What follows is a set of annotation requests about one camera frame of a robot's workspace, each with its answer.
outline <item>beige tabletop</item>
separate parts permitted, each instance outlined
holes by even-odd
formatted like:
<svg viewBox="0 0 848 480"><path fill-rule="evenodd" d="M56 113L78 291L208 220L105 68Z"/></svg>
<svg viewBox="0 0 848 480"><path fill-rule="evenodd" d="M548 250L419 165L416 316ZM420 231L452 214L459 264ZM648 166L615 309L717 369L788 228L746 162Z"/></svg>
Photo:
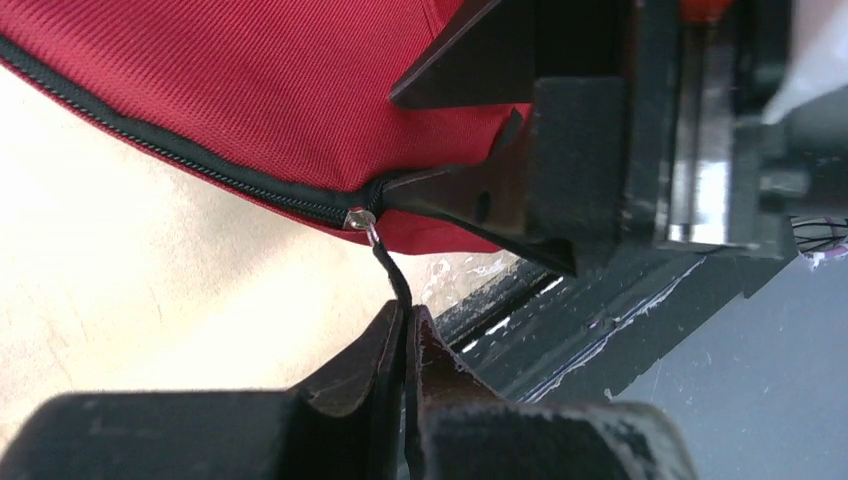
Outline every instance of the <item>beige tabletop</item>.
<svg viewBox="0 0 848 480"><path fill-rule="evenodd" d="M291 385L391 297L368 249L0 92L0 451L62 392ZM398 260L438 313L512 257Z"/></svg>

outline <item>zipper pull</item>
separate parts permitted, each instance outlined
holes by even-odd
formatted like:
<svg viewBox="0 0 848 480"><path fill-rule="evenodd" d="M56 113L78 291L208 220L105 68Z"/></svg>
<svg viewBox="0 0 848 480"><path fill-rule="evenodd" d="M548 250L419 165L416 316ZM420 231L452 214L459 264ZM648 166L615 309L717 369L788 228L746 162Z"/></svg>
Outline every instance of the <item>zipper pull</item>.
<svg viewBox="0 0 848 480"><path fill-rule="evenodd" d="M377 217L373 213L361 207L351 208L347 211L345 217L345 230L363 230L368 235L368 243L372 247L380 243L380 236L377 235Z"/></svg>
<svg viewBox="0 0 848 480"><path fill-rule="evenodd" d="M380 265L386 269L389 274L389 282L392 284L392 289L397 295L398 302L401 308L407 315L412 313L412 292L409 290L409 283L403 276L397 264L392 260L389 251L380 241L380 236L377 235L377 217L373 213L364 208L351 208L345 217L345 230L363 230L368 234L368 243L371 244L371 251Z"/></svg>

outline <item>red fabric bag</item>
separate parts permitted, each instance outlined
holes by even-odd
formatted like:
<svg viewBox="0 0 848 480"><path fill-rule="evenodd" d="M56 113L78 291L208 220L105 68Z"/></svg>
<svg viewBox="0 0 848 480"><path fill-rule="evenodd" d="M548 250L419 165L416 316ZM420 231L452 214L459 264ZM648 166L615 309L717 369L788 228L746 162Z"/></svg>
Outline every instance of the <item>red fabric bag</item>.
<svg viewBox="0 0 848 480"><path fill-rule="evenodd" d="M379 203L393 173L484 160L513 108L389 102L460 2L0 0L0 59L107 133L365 243L341 230L347 208ZM403 253L496 249L407 213L378 228Z"/></svg>

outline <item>silver metal part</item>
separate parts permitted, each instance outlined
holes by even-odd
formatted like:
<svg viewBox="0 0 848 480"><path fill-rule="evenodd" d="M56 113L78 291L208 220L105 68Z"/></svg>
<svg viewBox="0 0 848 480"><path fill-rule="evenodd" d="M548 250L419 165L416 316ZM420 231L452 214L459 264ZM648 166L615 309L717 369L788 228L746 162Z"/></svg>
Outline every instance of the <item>silver metal part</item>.
<svg viewBox="0 0 848 480"><path fill-rule="evenodd" d="M726 31L685 32L667 214L657 218L661 240L730 244L734 55Z"/></svg>
<svg viewBox="0 0 848 480"><path fill-rule="evenodd" d="M364 208L352 208L345 217L345 230L363 230L368 235L368 243L373 247L380 243L377 235L377 217Z"/></svg>

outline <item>silver zipper slider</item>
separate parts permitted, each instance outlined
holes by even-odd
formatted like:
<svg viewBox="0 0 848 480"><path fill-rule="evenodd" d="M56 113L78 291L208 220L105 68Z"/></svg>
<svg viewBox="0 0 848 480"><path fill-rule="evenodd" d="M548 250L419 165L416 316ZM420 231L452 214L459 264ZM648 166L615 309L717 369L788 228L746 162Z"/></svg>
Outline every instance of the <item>silver zipper slider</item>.
<svg viewBox="0 0 848 480"><path fill-rule="evenodd" d="M373 247L380 243L380 236L377 235L377 217L373 213L364 208L351 208L345 217L345 230L363 230L368 235L368 243Z"/></svg>

